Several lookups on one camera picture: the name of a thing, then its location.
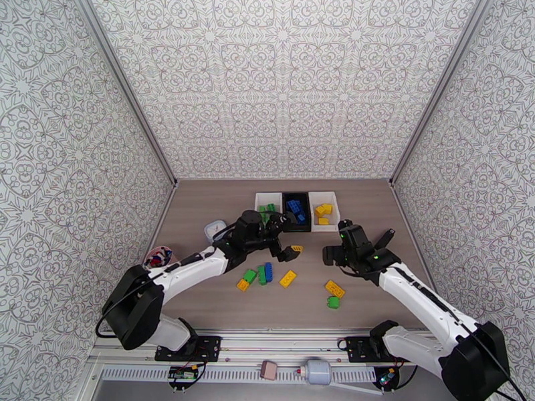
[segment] black cable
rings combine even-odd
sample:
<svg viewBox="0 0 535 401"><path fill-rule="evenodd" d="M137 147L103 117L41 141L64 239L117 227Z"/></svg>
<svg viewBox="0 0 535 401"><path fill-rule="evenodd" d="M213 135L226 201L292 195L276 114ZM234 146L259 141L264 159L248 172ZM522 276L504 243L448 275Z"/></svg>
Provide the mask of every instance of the black cable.
<svg viewBox="0 0 535 401"><path fill-rule="evenodd" d="M507 398L507 399L510 400L510 401L516 401L514 398L509 397L507 394L504 394L504 393L501 392L501 391L496 390L495 393L496 393L496 394L499 394L500 396L502 396L502 397L504 397L504 398Z"/></svg>
<svg viewBox="0 0 535 401"><path fill-rule="evenodd" d="M509 383L511 383L511 385L513 386L514 390L516 391L516 393L520 396L520 398L522 399L522 401L527 401L526 397L523 395L522 391L520 391L519 387L513 382L513 380L511 379L511 376L509 375L509 373L507 373L507 370L505 369L505 367L502 366L502 364L500 363L500 361L493 355L493 353L489 350L489 348L487 346L485 346L485 344L479 340L479 338L474 335L472 333L472 331L470 329L468 329L464 323L461 323L460 326L466 331L468 332L468 334L485 350L485 352L487 352L487 354L490 356L490 358L492 359L492 361L494 362L495 365L498 366L498 368L502 371L502 373L504 374L504 376L506 377L507 381L509 381Z"/></svg>
<svg viewBox="0 0 535 401"><path fill-rule="evenodd" d="M400 388L403 388L403 387L405 387L408 383L410 383L411 380L413 379L414 375L416 374L416 370L418 370L418 366L414 366L414 370L413 370L413 372L411 373L411 375L409 376L409 378L407 378L407 381L404 382L403 384L401 384L400 386L397 386L397 387L396 387L396 390L399 390Z"/></svg>
<svg viewBox="0 0 535 401"><path fill-rule="evenodd" d="M344 266L341 266L341 265L338 266L341 272L343 272L345 275L349 275L350 277L355 277L355 278L364 278L364 277L368 277L369 275L380 274L385 270L385 269L381 269L381 270L376 270L376 271L370 271L369 273L357 274L357 273L348 273L342 267Z"/></svg>
<svg viewBox="0 0 535 401"><path fill-rule="evenodd" d="M205 371L206 371L206 365L207 365L207 362L203 362L203 371L197 376L197 378L195 378L195 381L193 383L191 383L191 386L193 384L195 384L196 382L198 382L201 379L202 376L204 376Z"/></svg>
<svg viewBox="0 0 535 401"><path fill-rule="evenodd" d="M95 327L95 333L96 335L99 337L99 338L103 338L103 339L115 339L117 338L116 335L103 335L102 333L100 333L100 325L102 325L102 322L104 321L104 319L106 319L106 316L109 315L109 313L115 309L115 307L117 305L119 305L121 302L123 302L126 298L130 297L132 294L135 294L137 291L139 291L141 288L143 288L145 285L149 284L149 283L152 283L156 278L162 276L163 273L159 273L156 277L153 277L153 278L150 278L148 281L145 281L143 284L141 284L139 287L137 288L134 288L134 289L131 289L129 292L127 292L126 294L124 294L124 297L119 299L116 303L114 303L112 306L110 306L106 312L104 312L102 314L102 316L100 317L100 319L98 320L98 322L96 323L96 327Z"/></svg>
<svg viewBox="0 0 535 401"><path fill-rule="evenodd" d="M340 347L340 344L341 344L342 342L346 342L346 347L343 348L343 349ZM336 342L336 347L337 347L338 349L342 350L343 352L346 352L346 351L347 351L347 341L345 340L345 338L344 338L344 339L339 339L339 340Z"/></svg>
<svg viewBox="0 0 535 401"><path fill-rule="evenodd" d="M217 236L219 236L221 233L223 232L226 232L228 231L229 229L233 228L234 226L236 226L236 222L232 223L231 225L228 225L227 227L225 227L224 229L221 229L219 232L217 232L215 235L212 236L212 240L215 241L215 238Z"/></svg>

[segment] white plastic bin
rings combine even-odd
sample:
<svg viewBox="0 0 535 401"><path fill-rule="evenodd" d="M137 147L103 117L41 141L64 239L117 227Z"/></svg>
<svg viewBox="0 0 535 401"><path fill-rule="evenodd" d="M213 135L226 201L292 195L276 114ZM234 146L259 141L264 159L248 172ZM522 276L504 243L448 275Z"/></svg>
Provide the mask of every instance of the white plastic bin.
<svg viewBox="0 0 535 401"><path fill-rule="evenodd" d="M336 194L332 191L324 192L309 192L308 199L310 201L310 216L312 219L312 232L338 232L338 222L340 222L340 211L338 210L338 203L336 202ZM318 225L318 217L314 212L316 207L322 203L332 205L332 212L330 215L323 216L329 220L328 225Z"/></svg>
<svg viewBox="0 0 535 401"><path fill-rule="evenodd" d="M268 203L275 204L275 211L282 211L282 192L257 192L255 196L255 211L258 211L260 206L264 207Z"/></svg>

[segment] white cylindrical object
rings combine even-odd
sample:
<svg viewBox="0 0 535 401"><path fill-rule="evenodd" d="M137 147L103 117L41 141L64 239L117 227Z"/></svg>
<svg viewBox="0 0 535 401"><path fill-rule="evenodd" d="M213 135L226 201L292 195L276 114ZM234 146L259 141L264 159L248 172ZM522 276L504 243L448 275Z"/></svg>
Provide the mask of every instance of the white cylindrical object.
<svg viewBox="0 0 535 401"><path fill-rule="evenodd" d="M308 360L301 366L301 376L310 384L328 386L330 384L330 363L325 360Z"/></svg>

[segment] small pink object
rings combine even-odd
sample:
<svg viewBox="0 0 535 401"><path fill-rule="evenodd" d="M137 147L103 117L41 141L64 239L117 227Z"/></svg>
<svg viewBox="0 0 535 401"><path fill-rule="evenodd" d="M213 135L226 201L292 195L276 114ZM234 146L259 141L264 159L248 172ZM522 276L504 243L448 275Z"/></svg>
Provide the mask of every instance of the small pink object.
<svg viewBox="0 0 535 401"><path fill-rule="evenodd" d="M277 376L277 364L264 360L262 362L262 368L260 369L260 377L266 380L275 380Z"/></svg>

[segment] metal bracket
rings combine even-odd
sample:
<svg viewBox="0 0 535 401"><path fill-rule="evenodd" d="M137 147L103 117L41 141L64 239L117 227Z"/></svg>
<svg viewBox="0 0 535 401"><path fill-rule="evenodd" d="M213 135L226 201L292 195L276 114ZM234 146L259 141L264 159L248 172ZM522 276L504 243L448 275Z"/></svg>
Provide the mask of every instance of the metal bracket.
<svg viewBox="0 0 535 401"><path fill-rule="evenodd" d="M154 360L157 362L216 362L221 349L221 336L199 336L192 348L184 346L174 352L158 346Z"/></svg>

